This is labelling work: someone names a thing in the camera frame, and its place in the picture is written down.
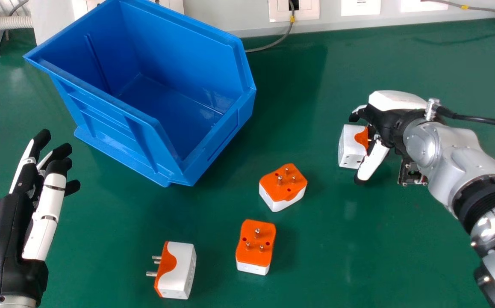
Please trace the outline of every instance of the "blue plastic bin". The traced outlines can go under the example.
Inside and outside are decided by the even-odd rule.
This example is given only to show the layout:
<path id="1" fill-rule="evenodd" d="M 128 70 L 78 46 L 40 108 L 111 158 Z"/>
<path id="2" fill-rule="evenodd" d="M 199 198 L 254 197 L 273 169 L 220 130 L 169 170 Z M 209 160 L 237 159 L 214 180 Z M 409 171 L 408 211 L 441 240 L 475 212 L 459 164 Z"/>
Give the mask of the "blue plastic bin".
<path id="1" fill-rule="evenodd" d="M 253 111 L 240 39 L 148 0 L 107 0 L 25 58 L 75 136 L 163 187 L 194 185 Z"/>

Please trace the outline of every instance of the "gray cable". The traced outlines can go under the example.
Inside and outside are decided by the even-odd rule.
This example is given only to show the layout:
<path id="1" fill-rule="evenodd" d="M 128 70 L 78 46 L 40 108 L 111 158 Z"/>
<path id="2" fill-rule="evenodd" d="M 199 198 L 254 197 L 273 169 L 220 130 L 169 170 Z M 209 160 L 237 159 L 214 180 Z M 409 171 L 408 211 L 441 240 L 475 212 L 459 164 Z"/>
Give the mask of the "gray cable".
<path id="1" fill-rule="evenodd" d="M 281 43 L 283 40 L 285 40 L 286 37 L 289 36 L 289 33 L 291 33 L 291 28 L 293 27 L 293 23 L 295 22 L 295 6 L 293 4 L 292 0 L 289 0 L 289 5 L 291 6 L 291 22 L 289 23 L 289 28 L 287 28 L 287 31 L 285 34 L 277 39 L 276 41 L 270 43 L 269 45 L 265 45 L 263 47 L 257 47 L 257 48 L 252 48 L 252 49 L 246 49 L 246 53 L 255 53 L 256 51 L 262 51 L 265 49 L 269 49 L 271 47 L 274 47 Z"/>
<path id="2" fill-rule="evenodd" d="M 454 3 L 454 2 L 449 2 L 447 0 L 421 0 L 421 1 L 445 3 L 445 4 L 449 4 L 450 6 L 456 6 L 457 8 L 461 8 L 461 9 L 464 9 L 464 10 L 476 10 L 476 11 L 495 12 L 495 9 L 478 8 L 477 6 L 465 6 L 465 5 L 462 5 L 462 4 L 458 4 L 458 3 Z"/>
<path id="3" fill-rule="evenodd" d="M 27 2 L 29 2 L 29 0 L 23 0 L 23 1 L 20 1 L 18 3 L 17 6 L 14 6 L 14 8 L 9 12 L 9 16 L 12 16 L 12 14 L 15 13 L 15 11 L 18 10 L 18 8 L 21 8 L 24 4 L 26 4 Z"/>

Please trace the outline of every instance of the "white corrugated hose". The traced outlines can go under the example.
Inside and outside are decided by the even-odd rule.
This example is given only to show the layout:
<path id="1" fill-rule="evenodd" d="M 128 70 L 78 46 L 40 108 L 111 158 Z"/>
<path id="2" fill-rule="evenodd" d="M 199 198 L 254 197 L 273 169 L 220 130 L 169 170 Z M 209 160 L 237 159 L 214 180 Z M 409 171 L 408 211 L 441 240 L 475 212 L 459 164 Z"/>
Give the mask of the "white corrugated hose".
<path id="1" fill-rule="evenodd" d="M 0 17 L 0 30 L 33 28 L 31 16 Z"/>

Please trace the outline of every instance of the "robotic arm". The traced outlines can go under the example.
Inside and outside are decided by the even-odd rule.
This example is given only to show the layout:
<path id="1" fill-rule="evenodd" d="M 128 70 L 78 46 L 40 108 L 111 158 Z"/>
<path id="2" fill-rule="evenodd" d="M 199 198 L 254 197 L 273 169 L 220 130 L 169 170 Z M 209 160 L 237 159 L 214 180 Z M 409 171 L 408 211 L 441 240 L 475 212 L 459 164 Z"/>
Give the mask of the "robotic arm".
<path id="1" fill-rule="evenodd" d="M 38 163 L 50 141 L 42 130 L 33 138 L 15 172 L 9 194 L 0 198 L 0 306 L 38 307 L 48 281 L 44 262 L 59 221 L 63 198 L 80 189 L 67 181 L 70 144 L 52 150 Z"/>
<path id="2" fill-rule="evenodd" d="M 349 118 L 368 122 L 367 142 L 359 138 L 360 133 L 352 133 L 361 129 L 345 125 L 339 164 L 357 169 L 354 180 L 362 184 L 390 149 L 401 155 L 398 184 L 427 185 L 431 195 L 459 220 L 481 258 L 474 272 L 476 283 L 495 307 L 495 160 L 482 150 L 473 131 L 445 125 L 442 116 L 454 115 L 437 99 L 374 92 L 369 104 L 355 109 Z"/>

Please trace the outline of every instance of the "green table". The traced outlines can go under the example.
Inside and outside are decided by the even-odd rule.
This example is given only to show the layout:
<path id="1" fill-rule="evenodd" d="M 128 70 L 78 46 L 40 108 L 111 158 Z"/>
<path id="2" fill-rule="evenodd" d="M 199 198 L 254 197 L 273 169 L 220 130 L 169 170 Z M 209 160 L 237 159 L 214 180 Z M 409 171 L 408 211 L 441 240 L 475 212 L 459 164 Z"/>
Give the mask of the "green table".
<path id="1" fill-rule="evenodd" d="M 353 170 L 337 166 L 337 144 L 350 111 L 378 89 L 495 117 L 495 20 L 294 35 L 250 54 L 253 117 L 195 187 L 166 189 L 73 137 L 50 78 L 21 58 L 32 47 L 32 33 L 16 31 L 0 49 L 0 196 L 41 128 L 52 132 L 51 146 L 71 142 L 70 178 L 82 182 L 64 203 L 43 307 L 487 306 L 467 234 L 425 187 L 396 184 L 399 158 L 358 187 Z M 452 124 L 475 129 L 495 157 L 494 127 Z M 272 213 L 257 182 L 287 162 L 304 172 L 308 190 Z M 277 226 L 267 276 L 236 270 L 246 218 Z M 188 301 L 158 298 L 144 276 L 166 240 L 196 247 Z"/>

